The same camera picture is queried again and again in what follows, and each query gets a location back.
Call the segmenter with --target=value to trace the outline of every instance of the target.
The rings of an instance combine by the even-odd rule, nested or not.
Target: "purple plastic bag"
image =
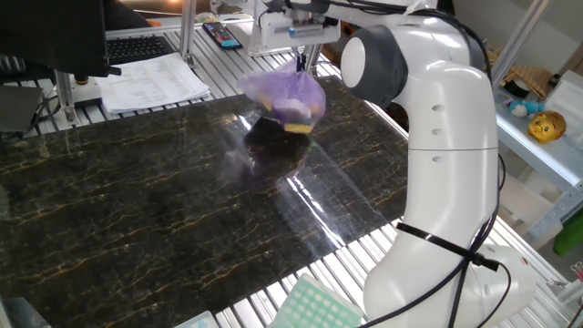
[[[245,75],[239,88],[263,103],[288,132],[310,133],[326,110],[324,90],[305,71],[296,72],[295,62],[273,72]]]

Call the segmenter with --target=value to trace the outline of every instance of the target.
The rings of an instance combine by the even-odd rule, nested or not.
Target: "white shelf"
[[[566,192],[583,180],[583,156],[564,138],[541,145],[528,135],[527,118],[517,118],[503,104],[505,92],[495,91],[498,138],[533,169]]]

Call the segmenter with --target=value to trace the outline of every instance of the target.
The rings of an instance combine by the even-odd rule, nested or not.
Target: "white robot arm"
[[[536,283],[516,250],[482,245],[494,224],[498,201],[496,111],[490,81],[481,69],[484,52],[477,37],[469,37],[438,12],[379,15],[399,8],[403,12],[403,5],[410,5],[408,12],[413,12],[435,7],[436,0],[394,0],[390,5],[272,0],[266,3],[269,11],[261,32],[275,35],[279,28],[280,35],[282,31],[289,35],[282,42],[295,38],[307,45],[327,42],[328,35],[314,26],[322,24],[323,16],[364,27],[343,51],[344,84],[357,97],[383,108],[394,101],[407,111],[404,232],[366,279],[365,310],[372,319],[379,318],[371,325],[492,326],[529,305]],[[285,14],[272,14],[281,11]],[[283,15],[291,20],[287,30],[275,24]],[[479,251],[502,263],[502,268],[468,266],[470,260],[448,250],[448,245],[444,248],[443,242],[440,246],[440,241],[470,253]],[[442,288],[429,296],[435,286]]]

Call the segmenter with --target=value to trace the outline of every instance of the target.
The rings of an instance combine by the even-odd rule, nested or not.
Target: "paper document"
[[[121,77],[96,77],[103,104],[112,114],[209,95],[209,87],[178,53],[116,67],[121,68]]]

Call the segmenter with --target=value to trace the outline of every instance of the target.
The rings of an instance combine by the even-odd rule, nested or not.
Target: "black marble table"
[[[321,82],[309,137],[241,96],[0,143],[0,295],[57,328],[170,328],[400,217],[406,139]]]

